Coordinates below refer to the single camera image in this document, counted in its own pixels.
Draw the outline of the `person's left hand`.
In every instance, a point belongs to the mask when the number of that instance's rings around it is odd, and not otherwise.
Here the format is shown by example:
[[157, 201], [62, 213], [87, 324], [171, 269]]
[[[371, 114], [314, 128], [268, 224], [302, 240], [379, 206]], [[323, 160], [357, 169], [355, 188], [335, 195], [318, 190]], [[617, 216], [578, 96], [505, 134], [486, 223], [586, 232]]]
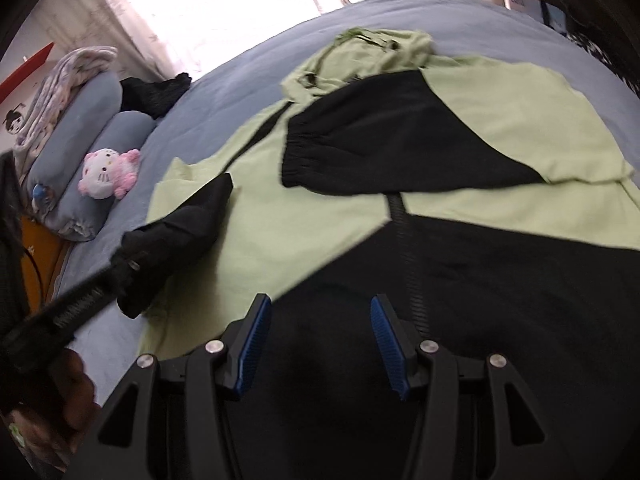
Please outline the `person's left hand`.
[[64, 348], [35, 388], [37, 404], [22, 403], [9, 414], [26, 448], [38, 460], [65, 472], [82, 439], [99, 414], [96, 387], [74, 350]]

